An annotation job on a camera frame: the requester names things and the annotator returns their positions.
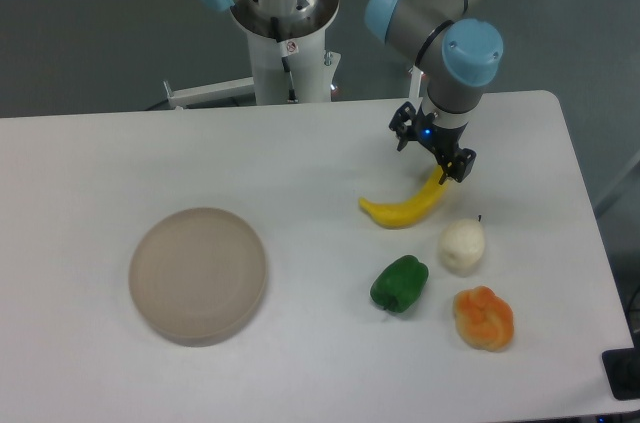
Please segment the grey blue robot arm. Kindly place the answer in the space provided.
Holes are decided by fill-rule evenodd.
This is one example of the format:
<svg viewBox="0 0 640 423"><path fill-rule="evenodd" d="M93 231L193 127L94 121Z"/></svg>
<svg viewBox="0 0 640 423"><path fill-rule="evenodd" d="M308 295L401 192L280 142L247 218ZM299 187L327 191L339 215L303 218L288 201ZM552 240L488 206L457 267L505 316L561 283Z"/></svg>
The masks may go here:
<svg viewBox="0 0 640 423"><path fill-rule="evenodd" d="M260 105L327 102L336 58L325 47L339 0L200 0L229 12L249 45ZM431 152L445 179L464 180L476 155L459 144L471 112L494 79L503 41L490 24L467 17L478 0L369 0L365 24L428 78L423 102L403 104L390 129L400 146Z"/></svg>

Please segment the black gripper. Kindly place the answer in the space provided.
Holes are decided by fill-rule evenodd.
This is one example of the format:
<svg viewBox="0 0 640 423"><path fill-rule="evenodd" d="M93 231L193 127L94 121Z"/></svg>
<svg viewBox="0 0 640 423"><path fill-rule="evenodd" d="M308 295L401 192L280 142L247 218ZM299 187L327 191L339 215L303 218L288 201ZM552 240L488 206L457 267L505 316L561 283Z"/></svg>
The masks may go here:
<svg viewBox="0 0 640 423"><path fill-rule="evenodd" d="M440 184L447 180L463 182L472 171L476 152L459 145L466 124L444 127L434 112L418 113L410 101L405 101L394 113L389 129L398 140L397 150L402 151L409 142L418 141L431 152L443 175Z"/></svg>

